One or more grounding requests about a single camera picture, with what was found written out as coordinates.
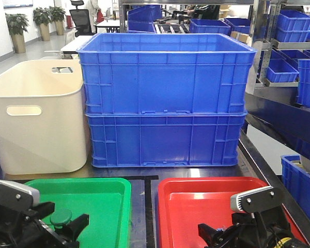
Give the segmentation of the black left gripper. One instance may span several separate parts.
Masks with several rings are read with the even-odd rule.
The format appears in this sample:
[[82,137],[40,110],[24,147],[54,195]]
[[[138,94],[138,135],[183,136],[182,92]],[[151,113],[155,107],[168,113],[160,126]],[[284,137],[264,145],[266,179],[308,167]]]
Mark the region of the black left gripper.
[[80,215],[58,232],[42,221],[54,210],[51,201],[22,211],[0,205],[0,247],[79,247],[77,238],[89,225],[89,215]]

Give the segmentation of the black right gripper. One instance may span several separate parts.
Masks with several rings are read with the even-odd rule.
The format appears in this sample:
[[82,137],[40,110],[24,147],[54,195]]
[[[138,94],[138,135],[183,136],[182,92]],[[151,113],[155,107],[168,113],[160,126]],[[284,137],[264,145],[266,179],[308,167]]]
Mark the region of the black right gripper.
[[214,247],[299,247],[283,211],[233,213],[225,231],[198,224],[198,235]]

